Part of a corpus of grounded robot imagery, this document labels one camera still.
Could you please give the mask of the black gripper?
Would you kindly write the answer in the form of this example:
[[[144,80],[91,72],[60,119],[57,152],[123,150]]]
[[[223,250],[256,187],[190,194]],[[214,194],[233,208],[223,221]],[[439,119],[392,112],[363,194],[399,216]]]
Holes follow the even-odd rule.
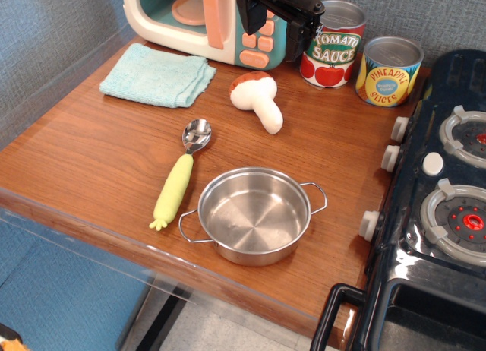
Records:
[[[325,11],[321,0],[236,0],[236,4],[242,27],[248,35],[256,33],[266,23],[267,11],[289,21],[286,27],[287,62],[295,61],[308,49],[315,34],[313,19],[319,19]]]

